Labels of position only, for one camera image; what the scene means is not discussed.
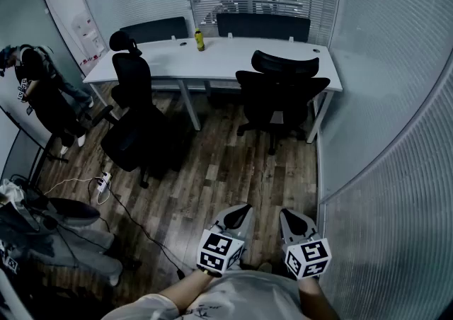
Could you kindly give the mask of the black metal stand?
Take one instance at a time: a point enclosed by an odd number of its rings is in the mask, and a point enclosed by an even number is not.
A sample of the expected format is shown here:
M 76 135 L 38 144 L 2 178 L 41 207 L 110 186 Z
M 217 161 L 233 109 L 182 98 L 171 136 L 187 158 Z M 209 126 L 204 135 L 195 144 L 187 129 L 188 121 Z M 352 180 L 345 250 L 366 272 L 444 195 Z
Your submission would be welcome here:
M 69 161 L 50 152 L 0 105 L 0 182 L 21 178 L 36 184 L 45 160 Z

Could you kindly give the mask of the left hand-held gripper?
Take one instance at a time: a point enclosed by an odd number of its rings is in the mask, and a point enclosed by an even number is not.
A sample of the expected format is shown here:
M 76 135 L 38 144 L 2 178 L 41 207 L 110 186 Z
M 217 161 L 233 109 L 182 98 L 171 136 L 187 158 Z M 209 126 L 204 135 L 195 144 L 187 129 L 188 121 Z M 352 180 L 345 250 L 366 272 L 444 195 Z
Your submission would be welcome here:
M 245 241 L 240 239 L 247 239 L 252 232 L 254 209 L 249 204 L 231 206 L 222 210 L 214 223 L 202 233 L 197 249 L 197 267 L 214 277 L 221 277 L 243 254 Z M 222 228 L 234 229 L 236 238 Z

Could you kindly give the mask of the white office desk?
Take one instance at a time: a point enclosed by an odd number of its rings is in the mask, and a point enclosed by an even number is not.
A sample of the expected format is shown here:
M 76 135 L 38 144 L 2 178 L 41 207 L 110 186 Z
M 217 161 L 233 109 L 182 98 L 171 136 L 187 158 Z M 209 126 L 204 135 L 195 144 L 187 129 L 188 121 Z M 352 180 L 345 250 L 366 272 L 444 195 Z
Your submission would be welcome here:
M 187 42 L 187 45 L 180 46 L 181 42 Z M 235 81 L 238 70 L 252 70 L 251 58 L 256 50 L 293 60 L 319 58 L 318 76 L 326 77 L 331 82 L 324 90 L 326 95 L 322 103 L 315 106 L 318 111 L 307 135 L 308 143 L 313 142 L 319 132 L 333 94 L 343 90 L 328 48 L 320 45 L 263 38 L 206 38 L 205 50 L 200 52 L 195 40 L 188 38 L 141 43 L 138 48 L 154 78 L 176 81 L 197 131 L 201 126 L 193 107 L 188 82 Z

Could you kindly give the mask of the person's white t-shirt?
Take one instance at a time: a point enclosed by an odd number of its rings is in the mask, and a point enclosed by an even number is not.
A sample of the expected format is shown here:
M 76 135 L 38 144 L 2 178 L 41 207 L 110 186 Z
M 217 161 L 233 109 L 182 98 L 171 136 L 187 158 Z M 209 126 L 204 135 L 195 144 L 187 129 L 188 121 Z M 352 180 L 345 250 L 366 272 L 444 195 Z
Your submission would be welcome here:
M 168 298 L 150 294 L 118 307 L 101 320 L 308 320 L 297 282 L 255 270 L 233 270 L 213 280 L 180 312 Z

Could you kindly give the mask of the black round seat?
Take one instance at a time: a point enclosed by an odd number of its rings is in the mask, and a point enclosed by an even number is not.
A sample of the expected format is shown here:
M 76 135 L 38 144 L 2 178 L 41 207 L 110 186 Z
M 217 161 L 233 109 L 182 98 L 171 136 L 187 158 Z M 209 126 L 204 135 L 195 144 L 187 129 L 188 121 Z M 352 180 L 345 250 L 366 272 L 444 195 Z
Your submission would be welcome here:
M 84 202 L 66 198 L 50 198 L 49 214 L 70 227 L 87 227 L 100 218 L 100 212 Z

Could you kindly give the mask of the white plastic bag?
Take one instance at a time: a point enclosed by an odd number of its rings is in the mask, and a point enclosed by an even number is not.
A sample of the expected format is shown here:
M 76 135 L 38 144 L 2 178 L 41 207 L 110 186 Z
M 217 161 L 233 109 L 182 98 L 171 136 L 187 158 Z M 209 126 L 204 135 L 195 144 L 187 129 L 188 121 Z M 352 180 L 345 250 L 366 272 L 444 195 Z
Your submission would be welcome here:
M 25 200 L 25 192 L 9 179 L 3 179 L 0 184 L 0 205 L 11 203 L 13 206 Z

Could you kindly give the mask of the dark desk divider panel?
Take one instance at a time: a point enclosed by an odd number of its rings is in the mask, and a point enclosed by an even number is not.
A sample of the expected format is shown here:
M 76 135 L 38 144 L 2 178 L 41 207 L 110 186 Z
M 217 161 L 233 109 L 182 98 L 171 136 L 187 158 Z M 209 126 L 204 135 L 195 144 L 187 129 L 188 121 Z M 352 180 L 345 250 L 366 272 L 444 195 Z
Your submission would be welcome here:
M 137 44 L 189 37 L 185 18 L 182 16 L 130 25 L 120 31 L 127 33 Z
M 217 29 L 220 37 L 265 38 L 308 42 L 309 18 L 266 13 L 218 13 Z

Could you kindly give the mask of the black mesh office chair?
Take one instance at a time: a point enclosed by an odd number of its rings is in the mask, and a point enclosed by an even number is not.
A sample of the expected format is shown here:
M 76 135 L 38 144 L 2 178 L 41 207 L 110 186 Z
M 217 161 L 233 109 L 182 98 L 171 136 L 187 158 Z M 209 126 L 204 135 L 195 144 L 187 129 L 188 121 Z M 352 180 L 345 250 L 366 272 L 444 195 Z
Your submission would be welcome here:
M 309 101 L 330 84 L 318 78 L 319 58 L 292 60 L 256 50 L 251 58 L 252 72 L 236 72 L 241 87 L 243 112 L 248 120 L 240 125 L 237 135 L 249 130 L 270 134 L 269 155 L 276 152 L 278 139 L 291 133 L 304 139 L 301 125 L 308 115 Z
M 119 30 L 110 36 L 109 46 L 118 78 L 111 96 L 127 112 L 115 119 L 108 105 L 92 124 L 106 120 L 112 125 L 101 140 L 103 151 L 124 171 L 139 168 L 139 185 L 147 188 L 149 176 L 158 178 L 164 168 L 176 168 L 176 129 L 152 102 L 150 68 L 135 40 Z

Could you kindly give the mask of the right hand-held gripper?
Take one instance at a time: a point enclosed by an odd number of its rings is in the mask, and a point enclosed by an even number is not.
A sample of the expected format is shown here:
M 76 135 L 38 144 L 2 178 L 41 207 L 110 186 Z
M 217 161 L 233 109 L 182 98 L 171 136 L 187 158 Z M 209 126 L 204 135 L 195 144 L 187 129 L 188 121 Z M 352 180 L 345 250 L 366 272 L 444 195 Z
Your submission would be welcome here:
M 280 210 L 280 227 L 283 239 L 292 239 L 294 234 L 317 232 L 312 218 L 287 208 Z M 284 263 L 297 280 L 320 276 L 330 262 L 331 250 L 326 238 L 292 244 L 285 251 Z

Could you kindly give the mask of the person's left forearm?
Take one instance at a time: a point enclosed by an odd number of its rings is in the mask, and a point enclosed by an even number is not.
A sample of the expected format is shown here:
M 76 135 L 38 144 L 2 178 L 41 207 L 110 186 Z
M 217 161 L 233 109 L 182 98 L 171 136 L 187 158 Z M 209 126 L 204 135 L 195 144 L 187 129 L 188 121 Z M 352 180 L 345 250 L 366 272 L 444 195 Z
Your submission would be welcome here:
M 178 313 L 182 314 L 214 279 L 215 276 L 207 270 L 196 270 L 159 294 L 174 303 Z

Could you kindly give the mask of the white power strip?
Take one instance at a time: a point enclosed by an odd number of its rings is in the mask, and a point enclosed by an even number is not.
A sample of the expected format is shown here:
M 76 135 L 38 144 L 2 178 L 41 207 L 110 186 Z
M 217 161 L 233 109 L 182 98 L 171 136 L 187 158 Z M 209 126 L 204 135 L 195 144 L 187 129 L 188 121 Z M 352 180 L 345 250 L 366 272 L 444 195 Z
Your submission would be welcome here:
M 98 187 L 97 190 L 101 194 L 105 191 L 106 187 L 108 186 L 110 179 L 111 179 L 111 174 L 109 172 L 104 172 L 103 176 L 98 178 Z

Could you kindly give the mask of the white door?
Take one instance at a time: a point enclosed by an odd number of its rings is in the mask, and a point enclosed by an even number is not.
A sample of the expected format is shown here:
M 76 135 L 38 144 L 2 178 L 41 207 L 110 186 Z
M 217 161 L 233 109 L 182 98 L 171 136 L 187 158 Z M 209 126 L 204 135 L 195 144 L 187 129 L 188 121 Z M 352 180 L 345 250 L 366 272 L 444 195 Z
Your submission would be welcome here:
M 45 0 L 62 39 L 82 74 L 88 76 L 106 53 L 85 0 Z

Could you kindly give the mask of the person's right forearm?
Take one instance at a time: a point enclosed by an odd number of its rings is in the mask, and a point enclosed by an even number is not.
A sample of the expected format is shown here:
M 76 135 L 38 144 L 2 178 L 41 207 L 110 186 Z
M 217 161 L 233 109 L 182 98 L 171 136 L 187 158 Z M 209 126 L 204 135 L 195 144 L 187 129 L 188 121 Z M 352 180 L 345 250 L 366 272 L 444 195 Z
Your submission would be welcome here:
M 297 281 L 302 313 L 309 320 L 340 320 L 316 278 Z

